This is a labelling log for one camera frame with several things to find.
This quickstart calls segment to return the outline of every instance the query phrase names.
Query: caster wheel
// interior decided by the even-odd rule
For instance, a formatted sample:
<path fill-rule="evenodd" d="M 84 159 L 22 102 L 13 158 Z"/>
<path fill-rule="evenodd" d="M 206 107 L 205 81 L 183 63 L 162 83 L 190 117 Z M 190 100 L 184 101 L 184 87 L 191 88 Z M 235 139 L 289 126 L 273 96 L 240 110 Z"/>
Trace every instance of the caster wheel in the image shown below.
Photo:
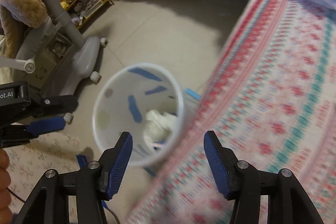
<path fill-rule="evenodd" d="M 93 71 L 90 75 L 90 79 L 92 82 L 94 82 L 95 84 L 98 84 L 100 79 L 101 79 L 101 75 L 96 72 L 96 71 Z"/>
<path fill-rule="evenodd" d="M 74 119 L 74 116 L 71 114 L 71 113 L 66 113 L 64 116 L 63 116 L 63 119 L 65 120 L 65 122 L 67 124 L 71 124 L 72 123 L 72 120 Z"/>
<path fill-rule="evenodd" d="M 108 43 L 108 41 L 107 41 L 106 38 L 102 38 L 102 39 L 100 39 L 100 46 L 101 46 L 102 48 L 106 48 L 107 43 Z"/>

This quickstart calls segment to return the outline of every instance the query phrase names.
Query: yellow dot on bin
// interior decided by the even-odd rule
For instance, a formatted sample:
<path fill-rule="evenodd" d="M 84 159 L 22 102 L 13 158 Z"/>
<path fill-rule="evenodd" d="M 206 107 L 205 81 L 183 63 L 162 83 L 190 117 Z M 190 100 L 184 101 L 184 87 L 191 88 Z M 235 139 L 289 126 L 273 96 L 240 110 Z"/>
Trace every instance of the yellow dot on bin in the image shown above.
<path fill-rule="evenodd" d="M 109 126 L 110 115 L 108 115 L 104 110 L 98 112 L 97 116 L 97 127 L 100 130 L 105 130 Z"/>

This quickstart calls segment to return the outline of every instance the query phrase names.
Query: gray metal tube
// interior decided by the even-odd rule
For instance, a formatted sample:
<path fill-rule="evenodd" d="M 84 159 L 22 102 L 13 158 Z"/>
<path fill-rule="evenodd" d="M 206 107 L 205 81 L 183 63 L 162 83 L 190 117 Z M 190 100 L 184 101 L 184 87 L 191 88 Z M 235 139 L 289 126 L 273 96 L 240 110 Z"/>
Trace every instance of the gray metal tube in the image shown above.
<path fill-rule="evenodd" d="M 58 0 L 42 0 L 46 5 L 47 10 L 51 12 L 49 15 L 57 23 L 59 22 L 64 27 L 71 41 L 81 49 L 85 44 L 85 39 L 76 26 L 72 23 L 69 14 L 62 8 Z"/>

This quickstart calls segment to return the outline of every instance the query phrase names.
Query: tiled floor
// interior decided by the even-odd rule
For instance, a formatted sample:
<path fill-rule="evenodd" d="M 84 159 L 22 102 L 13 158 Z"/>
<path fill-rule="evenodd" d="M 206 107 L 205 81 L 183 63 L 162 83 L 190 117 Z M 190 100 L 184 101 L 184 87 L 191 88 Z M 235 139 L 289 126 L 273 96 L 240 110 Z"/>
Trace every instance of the tiled floor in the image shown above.
<path fill-rule="evenodd" d="M 97 70 L 98 85 L 85 80 L 79 107 L 65 133 L 77 136 L 84 153 L 98 159 L 91 117 L 95 99 L 106 81 L 123 67 L 150 62 L 168 69 L 183 88 L 202 93 L 217 57 L 247 0 L 116 0 L 84 33 L 107 37 Z M 122 223 L 150 185 L 141 168 L 129 167 L 109 207 Z"/>

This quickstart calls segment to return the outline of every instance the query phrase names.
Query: beige floral cloth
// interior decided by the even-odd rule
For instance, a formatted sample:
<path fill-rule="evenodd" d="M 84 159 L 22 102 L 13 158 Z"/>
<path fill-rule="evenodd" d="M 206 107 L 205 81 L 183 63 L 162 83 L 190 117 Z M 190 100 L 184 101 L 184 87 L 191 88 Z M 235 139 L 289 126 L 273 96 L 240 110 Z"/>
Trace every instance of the beige floral cloth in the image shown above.
<path fill-rule="evenodd" d="M 76 154 L 80 153 L 79 141 L 63 133 L 50 133 L 32 140 L 28 145 L 6 148 L 12 182 L 10 189 L 26 200 L 35 184 L 48 169 L 60 174 L 79 169 Z M 18 213 L 23 203 L 12 197 L 10 209 Z M 76 199 L 69 199 L 70 222 L 77 222 Z"/>

